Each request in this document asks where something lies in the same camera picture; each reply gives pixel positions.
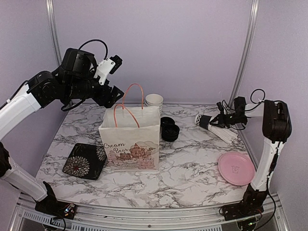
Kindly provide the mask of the white paper takeout bag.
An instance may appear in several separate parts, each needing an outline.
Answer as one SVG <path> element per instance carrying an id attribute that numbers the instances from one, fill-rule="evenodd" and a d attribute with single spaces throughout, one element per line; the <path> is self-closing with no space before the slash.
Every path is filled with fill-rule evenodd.
<path id="1" fill-rule="evenodd" d="M 155 171 L 159 168 L 160 109 L 158 106 L 105 110 L 99 133 L 114 171 Z"/>

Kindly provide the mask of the black cup holding straws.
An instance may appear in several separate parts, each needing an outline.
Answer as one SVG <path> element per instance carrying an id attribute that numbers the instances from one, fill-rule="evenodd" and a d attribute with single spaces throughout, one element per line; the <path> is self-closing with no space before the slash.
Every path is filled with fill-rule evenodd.
<path id="1" fill-rule="evenodd" d="M 214 119 L 213 116 L 208 116 L 208 115 L 196 115 L 195 119 L 194 119 L 194 123 L 201 127 L 204 128 L 208 131 L 211 131 L 211 125 L 210 122 Z"/>

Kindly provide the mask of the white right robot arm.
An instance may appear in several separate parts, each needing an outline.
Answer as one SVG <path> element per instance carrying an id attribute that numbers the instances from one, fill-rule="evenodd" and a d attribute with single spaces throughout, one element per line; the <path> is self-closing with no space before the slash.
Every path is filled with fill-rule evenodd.
<path id="1" fill-rule="evenodd" d="M 213 128 L 227 129 L 236 124 L 246 125 L 249 118 L 262 118 L 263 152 L 250 186 L 255 192 L 268 192 L 281 150 L 292 132 L 287 103 L 263 99 L 253 104 L 239 96 L 234 99 L 233 109 L 227 109 L 221 102 L 217 103 L 217 107 L 220 113 L 206 120 L 205 127 L 209 131 Z"/>

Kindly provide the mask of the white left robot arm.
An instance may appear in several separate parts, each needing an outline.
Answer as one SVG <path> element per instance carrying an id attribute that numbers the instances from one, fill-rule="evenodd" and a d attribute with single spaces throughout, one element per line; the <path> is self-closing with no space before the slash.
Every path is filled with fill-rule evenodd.
<path id="1" fill-rule="evenodd" d="M 115 55 L 104 57 L 97 63 L 93 53 L 81 49 L 66 50 L 62 63 L 54 71 L 41 71 L 25 81 L 0 108 L 0 137 L 4 138 L 27 117 L 45 108 L 55 100 L 63 104 L 62 111 L 73 109 L 69 103 L 79 99 L 79 106 L 87 99 L 93 99 L 99 106 L 112 107 L 124 93 L 116 86 L 110 87 L 107 76 L 113 74 L 123 60 Z M 50 214 L 57 214 L 61 204 L 51 186 L 37 181 L 22 169 L 0 147 L 0 178 L 30 195 L 41 203 Z"/>

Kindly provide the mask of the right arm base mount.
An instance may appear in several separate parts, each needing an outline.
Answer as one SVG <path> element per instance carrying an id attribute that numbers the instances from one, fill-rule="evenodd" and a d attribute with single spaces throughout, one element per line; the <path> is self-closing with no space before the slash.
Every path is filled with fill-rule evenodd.
<path id="1" fill-rule="evenodd" d="M 249 184 L 240 202 L 222 206 L 219 213 L 226 221 L 263 213 L 263 202 L 267 195 L 267 191 L 254 190 Z"/>

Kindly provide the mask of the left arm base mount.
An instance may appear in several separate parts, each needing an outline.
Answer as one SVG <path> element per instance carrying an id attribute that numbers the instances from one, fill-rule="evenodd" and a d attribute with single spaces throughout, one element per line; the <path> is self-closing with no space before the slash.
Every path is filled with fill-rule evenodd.
<path id="1" fill-rule="evenodd" d="M 57 218 L 74 219 L 77 206 L 74 203 L 58 201 L 51 186 L 45 181 L 43 184 L 47 190 L 47 197 L 36 202 L 35 210 Z"/>

